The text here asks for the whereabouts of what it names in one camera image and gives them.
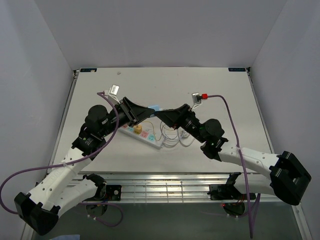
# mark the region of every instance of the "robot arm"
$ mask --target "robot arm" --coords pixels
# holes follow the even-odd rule
[[[152,115],[155,110],[139,106],[124,97],[115,105],[118,113],[118,128],[124,124],[137,125]],[[114,110],[110,113],[102,105],[95,105],[89,111],[79,135],[62,160],[64,166],[57,167],[27,194],[20,192],[14,203],[17,212],[39,235],[48,233],[57,223],[59,217],[78,203],[94,197],[100,199],[106,192],[105,180],[91,174],[85,176],[80,184],[67,187],[70,181],[97,156],[95,152],[106,144],[105,137],[117,126]],[[85,156],[94,156],[82,161]]]
[[[199,142],[200,149],[209,159],[241,166],[241,158],[235,143],[223,137],[225,131],[217,119],[200,123],[187,104],[154,113],[171,128],[183,128]],[[242,148],[241,153],[248,169],[261,175],[249,174],[253,193],[273,194],[290,205],[298,205],[304,195],[311,176],[295,155],[284,151],[281,155]],[[238,199],[246,193],[244,179],[240,173],[230,175],[227,183],[210,189],[211,199]]]
[[[115,105],[118,112],[118,128],[128,124],[137,125],[152,114],[174,129],[183,128],[199,142],[203,153],[210,159],[241,165],[236,144],[222,137],[225,133],[216,119],[200,123],[196,114],[187,104],[164,111],[142,107],[124,97]],[[19,216],[38,234],[48,233],[59,217],[78,203],[94,197],[100,199],[105,194],[106,183],[98,175],[85,176],[80,184],[67,187],[69,182],[97,155],[86,160],[67,165],[96,152],[106,143],[105,137],[116,128],[116,114],[110,113],[102,105],[93,106],[78,138],[63,159],[64,166],[55,168],[35,188],[27,194],[20,192],[14,199]],[[297,158],[289,152],[282,155],[262,153],[242,148],[247,168],[260,174],[249,174],[250,189],[253,193],[274,194],[284,202],[298,205],[311,176]],[[238,199],[246,192],[243,175],[233,173],[226,184],[210,189],[211,199]]]

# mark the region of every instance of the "white power strip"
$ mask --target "white power strip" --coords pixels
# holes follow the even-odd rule
[[[134,132],[133,127],[129,127],[128,125],[124,125],[118,128],[119,132],[127,134],[134,139],[138,139],[145,144],[148,144],[156,149],[161,149],[163,147],[164,138],[156,141],[156,137],[154,135],[153,129],[143,126],[142,132],[140,134]]]

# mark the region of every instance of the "white table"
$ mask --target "white table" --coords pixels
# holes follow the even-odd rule
[[[230,107],[242,147],[270,153],[270,146],[246,72],[230,72],[228,68],[152,67],[98,68],[96,72],[80,72],[57,145],[54,164],[58,164],[76,139],[90,107],[110,106],[97,92],[120,86],[117,97],[127,97],[143,106],[159,105],[175,109],[187,103],[192,106],[194,92],[223,95]],[[223,101],[211,98],[195,110],[205,122],[218,119],[225,130],[224,137],[235,136]],[[159,137],[158,119],[150,118]],[[240,166],[208,159],[195,141],[190,147],[178,144],[174,148],[155,149],[118,132],[114,140],[83,173],[230,173],[242,172]]]

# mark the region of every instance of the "white wall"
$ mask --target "white wall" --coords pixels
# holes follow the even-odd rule
[[[302,207],[320,239],[320,2],[288,0],[253,66],[254,89],[275,150],[312,176]]]
[[[286,0],[36,0],[72,69],[249,67]]]
[[[48,165],[72,71],[33,0],[0,1],[0,182],[19,170]],[[34,187],[44,171],[8,182],[2,196]],[[0,239],[20,239],[24,222],[0,207]]]

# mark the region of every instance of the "plug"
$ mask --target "plug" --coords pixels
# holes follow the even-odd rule
[[[203,94],[201,94],[201,95],[197,95],[197,96],[196,96],[196,99],[197,99],[198,101],[207,100],[207,99],[208,99],[208,94],[203,93]]]
[[[135,133],[135,134],[140,134],[140,133],[142,133],[142,125],[136,125],[136,126],[134,126],[133,127],[133,132]]]

